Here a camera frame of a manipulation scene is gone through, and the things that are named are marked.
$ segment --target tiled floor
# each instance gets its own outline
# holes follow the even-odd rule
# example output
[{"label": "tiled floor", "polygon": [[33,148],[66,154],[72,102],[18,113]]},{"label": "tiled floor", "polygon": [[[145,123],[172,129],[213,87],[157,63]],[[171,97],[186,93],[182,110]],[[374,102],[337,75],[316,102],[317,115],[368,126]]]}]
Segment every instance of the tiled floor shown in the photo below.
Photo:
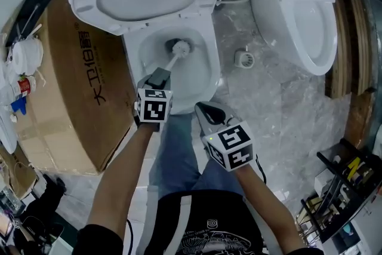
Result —
[{"label": "tiled floor", "polygon": [[[323,76],[310,75],[272,53],[258,32],[249,2],[220,6],[212,17],[222,71],[215,99],[248,121],[269,188],[292,214],[297,214],[300,200],[312,192],[314,177],[324,168],[315,153],[343,136],[350,99],[325,97]],[[245,46],[255,57],[254,67],[248,70],[233,65],[235,50]],[[203,170],[207,157],[199,130],[194,120],[193,145]],[[134,131],[132,128],[125,141]],[[158,146],[159,135],[155,134],[129,212],[135,236],[143,228],[148,173]],[[79,229],[87,220],[100,177],[61,177],[68,192],[58,212]]]}]

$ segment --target plastic bottle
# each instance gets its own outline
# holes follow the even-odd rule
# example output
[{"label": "plastic bottle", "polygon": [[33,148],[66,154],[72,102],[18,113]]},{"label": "plastic bottle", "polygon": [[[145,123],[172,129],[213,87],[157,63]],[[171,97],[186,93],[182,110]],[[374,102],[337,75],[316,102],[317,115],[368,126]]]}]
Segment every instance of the plastic bottle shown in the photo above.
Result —
[{"label": "plastic bottle", "polygon": [[8,83],[0,88],[0,105],[10,105],[12,102],[36,90],[36,79],[27,76],[23,80]]}]

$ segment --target jeans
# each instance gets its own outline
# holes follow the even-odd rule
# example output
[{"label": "jeans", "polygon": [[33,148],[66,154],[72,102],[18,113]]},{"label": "jeans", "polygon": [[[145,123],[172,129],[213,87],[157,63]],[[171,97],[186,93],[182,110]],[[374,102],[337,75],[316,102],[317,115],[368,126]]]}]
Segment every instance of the jeans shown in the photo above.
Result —
[{"label": "jeans", "polygon": [[171,115],[161,135],[158,155],[149,174],[149,183],[158,187],[159,199],[179,191],[216,189],[244,196],[234,173],[212,158],[203,173],[192,147],[192,114]]}]

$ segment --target cable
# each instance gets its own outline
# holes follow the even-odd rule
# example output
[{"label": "cable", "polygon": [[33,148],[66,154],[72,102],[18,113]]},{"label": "cable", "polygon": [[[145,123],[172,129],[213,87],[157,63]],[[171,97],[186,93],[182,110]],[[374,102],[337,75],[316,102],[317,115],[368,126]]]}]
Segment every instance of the cable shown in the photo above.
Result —
[{"label": "cable", "polygon": [[131,251],[133,250],[133,227],[131,226],[131,223],[129,221],[129,219],[127,219],[127,224],[129,224],[129,228],[130,228],[130,235],[131,235],[131,242],[130,242],[130,248],[129,248],[129,252],[127,253],[128,255],[131,255]]},{"label": "cable", "polygon": [[260,165],[260,162],[258,161],[258,156],[257,156],[257,154],[256,154],[256,164],[257,164],[257,167],[258,167],[258,169],[260,170],[261,174],[263,175],[263,181],[264,181],[264,184],[267,185],[267,177],[266,177],[266,175],[265,175],[265,173],[264,173],[263,168],[262,168],[261,165]]}]

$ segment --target marker cube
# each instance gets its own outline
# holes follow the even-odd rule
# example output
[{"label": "marker cube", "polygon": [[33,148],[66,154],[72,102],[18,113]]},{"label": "marker cube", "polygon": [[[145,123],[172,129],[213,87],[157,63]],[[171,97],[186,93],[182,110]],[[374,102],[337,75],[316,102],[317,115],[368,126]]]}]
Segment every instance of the marker cube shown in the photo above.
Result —
[{"label": "marker cube", "polygon": [[135,109],[140,122],[166,122],[172,107],[172,91],[138,88]]},{"label": "marker cube", "polygon": [[253,140],[246,121],[203,138],[211,157],[227,171],[247,165],[253,159]]}]

